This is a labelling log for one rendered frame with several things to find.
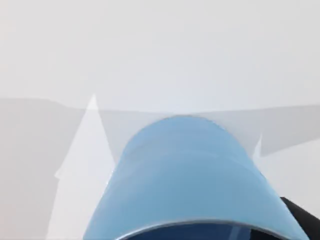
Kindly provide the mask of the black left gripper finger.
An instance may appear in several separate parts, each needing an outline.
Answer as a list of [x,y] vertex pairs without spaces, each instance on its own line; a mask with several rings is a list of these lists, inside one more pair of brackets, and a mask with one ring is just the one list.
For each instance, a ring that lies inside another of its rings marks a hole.
[[320,219],[285,197],[281,197],[281,200],[286,204],[309,240],[320,240]]

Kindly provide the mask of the light blue cup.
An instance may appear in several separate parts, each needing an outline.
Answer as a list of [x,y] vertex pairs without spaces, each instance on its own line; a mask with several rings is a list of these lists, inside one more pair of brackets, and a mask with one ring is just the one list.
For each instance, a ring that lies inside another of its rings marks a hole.
[[125,146],[83,240],[309,240],[245,149],[202,117],[177,116]]

